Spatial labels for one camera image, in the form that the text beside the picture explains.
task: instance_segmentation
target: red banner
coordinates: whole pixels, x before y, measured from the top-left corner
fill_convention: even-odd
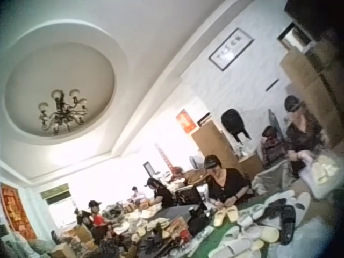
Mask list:
[[[18,190],[6,184],[1,184],[1,203],[11,230],[18,231],[25,239],[36,239],[24,211]]]
[[[192,121],[191,117],[189,116],[189,114],[185,111],[185,109],[183,109],[178,116],[176,117],[177,121],[181,124],[181,126],[184,129],[185,133],[190,133],[191,131],[193,131],[197,125],[195,124],[194,121]]]

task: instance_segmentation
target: light fixture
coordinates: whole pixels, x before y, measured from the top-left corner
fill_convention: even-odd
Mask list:
[[[47,131],[53,129],[54,135],[59,134],[59,128],[64,126],[70,132],[70,125],[76,123],[83,125],[85,121],[82,119],[88,112],[86,108],[87,100],[85,98],[78,99],[79,90],[73,89],[69,92],[69,96],[73,100],[73,104],[65,102],[65,93],[62,90],[54,90],[51,97],[55,101],[56,111],[47,115],[48,103],[42,102],[38,105],[41,112],[39,120],[42,121],[42,130]]]

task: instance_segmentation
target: circular ceiling recess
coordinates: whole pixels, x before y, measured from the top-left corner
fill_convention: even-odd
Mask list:
[[[111,102],[114,86],[112,65],[102,53],[81,43],[62,42],[39,48],[16,65],[6,84],[4,104],[20,130],[52,137],[58,128],[61,136],[97,120]],[[39,119],[41,110],[45,110],[46,116],[41,117],[45,126]],[[68,123],[60,119],[66,112]]]

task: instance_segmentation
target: black slipper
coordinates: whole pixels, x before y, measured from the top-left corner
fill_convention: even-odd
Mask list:
[[[281,245],[288,245],[294,236],[296,212],[292,205],[286,205],[281,215]]]

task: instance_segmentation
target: black backpack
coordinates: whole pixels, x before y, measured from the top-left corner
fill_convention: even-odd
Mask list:
[[[228,133],[234,136],[237,142],[242,144],[238,137],[239,133],[244,133],[248,139],[251,139],[237,110],[228,109],[226,112],[224,112],[221,116],[221,123]]]

